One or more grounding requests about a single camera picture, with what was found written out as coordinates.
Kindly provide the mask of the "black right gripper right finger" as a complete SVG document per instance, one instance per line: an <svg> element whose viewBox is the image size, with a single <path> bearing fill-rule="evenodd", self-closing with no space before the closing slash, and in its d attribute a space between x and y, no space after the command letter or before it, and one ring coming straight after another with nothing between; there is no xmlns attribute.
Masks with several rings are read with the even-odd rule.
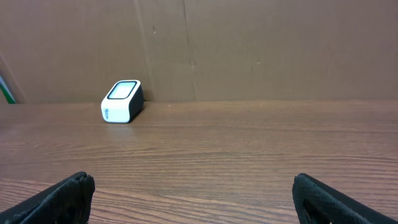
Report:
<svg viewBox="0 0 398 224"><path fill-rule="evenodd" d="M397 224L304 173L295 176L292 196L300 224Z"/></svg>

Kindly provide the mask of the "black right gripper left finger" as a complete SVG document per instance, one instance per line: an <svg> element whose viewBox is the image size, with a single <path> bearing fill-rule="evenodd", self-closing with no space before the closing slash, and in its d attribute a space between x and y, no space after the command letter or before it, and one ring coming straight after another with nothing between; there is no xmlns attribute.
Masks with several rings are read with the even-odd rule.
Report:
<svg viewBox="0 0 398 224"><path fill-rule="evenodd" d="M1 223L87 224L94 192L94 178L77 172L1 212Z"/></svg>

